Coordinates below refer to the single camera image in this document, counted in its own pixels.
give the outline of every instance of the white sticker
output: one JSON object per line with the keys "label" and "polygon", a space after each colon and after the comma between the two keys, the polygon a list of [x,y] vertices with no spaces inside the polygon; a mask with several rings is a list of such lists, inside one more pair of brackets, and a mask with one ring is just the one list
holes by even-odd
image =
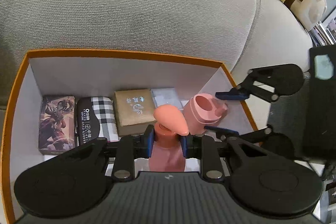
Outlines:
{"label": "white sticker", "polygon": [[328,80],[334,75],[334,65],[327,54],[315,56],[315,78]]}

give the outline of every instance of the pink bottle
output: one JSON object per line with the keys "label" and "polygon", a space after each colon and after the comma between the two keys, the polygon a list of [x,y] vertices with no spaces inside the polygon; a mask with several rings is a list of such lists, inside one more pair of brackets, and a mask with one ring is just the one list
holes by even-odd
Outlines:
{"label": "pink bottle", "polygon": [[154,110],[155,143],[149,169],[154,172],[184,172],[183,157],[179,136],[189,134],[182,112],[172,105],[161,105]]}
{"label": "pink bottle", "polygon": [[183,114],[190,134],[203,134],[204,126],[216,125],[227,114],[227,105],[207,93],[197,94],[185,105]]}

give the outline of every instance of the pink cup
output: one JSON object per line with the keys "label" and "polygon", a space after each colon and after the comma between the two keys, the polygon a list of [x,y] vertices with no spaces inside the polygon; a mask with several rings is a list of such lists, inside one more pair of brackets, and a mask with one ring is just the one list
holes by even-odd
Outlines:
{"label": "pink cup", "polygon": [[189,132],[203,134],[204,126],[216,125],[227,114],[227,105],[207,93],[197,94],[185,105],[183,110]]}

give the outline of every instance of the black and white checkered pattern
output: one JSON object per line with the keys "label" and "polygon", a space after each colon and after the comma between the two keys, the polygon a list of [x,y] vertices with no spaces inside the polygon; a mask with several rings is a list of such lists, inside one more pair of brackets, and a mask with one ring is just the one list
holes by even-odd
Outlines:
{"label": "black and white checkered pattern", "polygon": [[117,141],[117,126],[113,110],[113,101],[107,97],[91,97],[92,109],[100,124],[99,137],[108,141]]}

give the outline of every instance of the couch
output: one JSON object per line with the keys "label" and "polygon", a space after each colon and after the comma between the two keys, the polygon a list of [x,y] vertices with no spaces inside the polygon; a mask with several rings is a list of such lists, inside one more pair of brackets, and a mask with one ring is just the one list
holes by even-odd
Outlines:
{"label": "couch", "polygon": [[0,105],[34,48],[116,48],[223,61],[236,82],[249,68],[308,68],[312,42],[279,0],[0,0]]}

